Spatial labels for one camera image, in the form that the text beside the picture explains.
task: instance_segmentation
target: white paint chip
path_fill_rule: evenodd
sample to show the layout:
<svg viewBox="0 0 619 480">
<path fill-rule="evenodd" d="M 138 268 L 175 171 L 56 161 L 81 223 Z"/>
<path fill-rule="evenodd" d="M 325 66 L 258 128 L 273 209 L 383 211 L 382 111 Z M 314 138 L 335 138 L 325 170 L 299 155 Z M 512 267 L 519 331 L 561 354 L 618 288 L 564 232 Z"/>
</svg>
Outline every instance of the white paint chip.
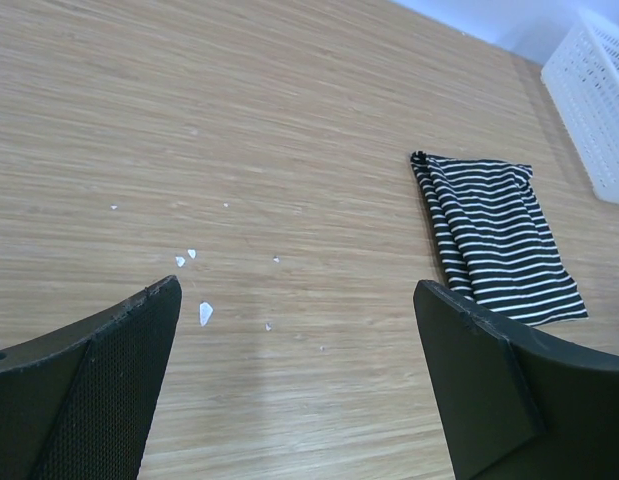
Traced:
<svg viewBox="0 0 619 480">
<path fill-rule="evenodd" d="M 213 314 L 213 307 L 209 305 L 207 302 L 202 302 L 200 304 L 200 325 L 205 326 L 209 323 L 209 319 Z"/>
</svg>

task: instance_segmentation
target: white background surface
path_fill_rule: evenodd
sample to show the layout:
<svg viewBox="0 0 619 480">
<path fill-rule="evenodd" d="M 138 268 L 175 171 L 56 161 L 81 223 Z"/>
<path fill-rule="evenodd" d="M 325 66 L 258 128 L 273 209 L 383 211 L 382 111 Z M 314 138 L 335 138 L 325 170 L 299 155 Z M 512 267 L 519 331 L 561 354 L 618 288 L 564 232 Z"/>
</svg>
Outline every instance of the white background surface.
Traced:
<svg viewBox="0 0 619 480">
<path fill-rule="evenodd" d="M 619 0 L 395 0 L 469 35 L 544 64 L 578 7 L 619 25 Z"/>
</svg>

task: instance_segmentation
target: white plastic basket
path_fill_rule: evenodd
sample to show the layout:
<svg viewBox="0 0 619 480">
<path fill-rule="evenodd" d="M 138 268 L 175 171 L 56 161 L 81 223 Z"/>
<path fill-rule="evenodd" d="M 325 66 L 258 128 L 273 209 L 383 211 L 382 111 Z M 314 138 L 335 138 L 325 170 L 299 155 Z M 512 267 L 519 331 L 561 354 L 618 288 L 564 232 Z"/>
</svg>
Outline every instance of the white plastic basket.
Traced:
<svg viewBox="0 0 619 480">
<path fill-rule="evenodd" d="M 596 195 L 619 203 L 619 27 L 581 11 L 542 69 L 542 80 Z"/>
</svg>

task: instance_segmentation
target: wooden surface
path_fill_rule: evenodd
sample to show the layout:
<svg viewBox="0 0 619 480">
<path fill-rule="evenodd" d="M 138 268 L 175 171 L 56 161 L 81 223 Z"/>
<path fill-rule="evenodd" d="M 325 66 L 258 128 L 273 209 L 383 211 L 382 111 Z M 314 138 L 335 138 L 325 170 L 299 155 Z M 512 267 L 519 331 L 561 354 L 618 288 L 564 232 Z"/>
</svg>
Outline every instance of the wooden surface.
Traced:
<svg viewBox="0 0 619 480">
<path fill-rule="evenodd" d="M 544 329 L 619 354 L 619 207 L 538 78 L 383 0 L 0 0 L 0 348 L 175 273 L 141 479 L 451 478 L 412 150 L 532 164 L 592 316 Z"/>
</svg>

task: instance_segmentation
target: striped cloth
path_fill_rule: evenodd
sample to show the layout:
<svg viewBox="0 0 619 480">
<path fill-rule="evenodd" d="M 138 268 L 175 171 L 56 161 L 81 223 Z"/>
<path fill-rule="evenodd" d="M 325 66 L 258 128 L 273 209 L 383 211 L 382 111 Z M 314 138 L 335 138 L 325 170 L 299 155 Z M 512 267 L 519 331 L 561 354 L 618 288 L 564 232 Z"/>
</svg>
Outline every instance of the striped cloth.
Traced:
<svg viewBox="0 0 619 480">
<path fill-rule="evenodd" d="M 587 316 L 528 165 L 414 153 L 449 288 L 527 325 Z"/>
</svg>

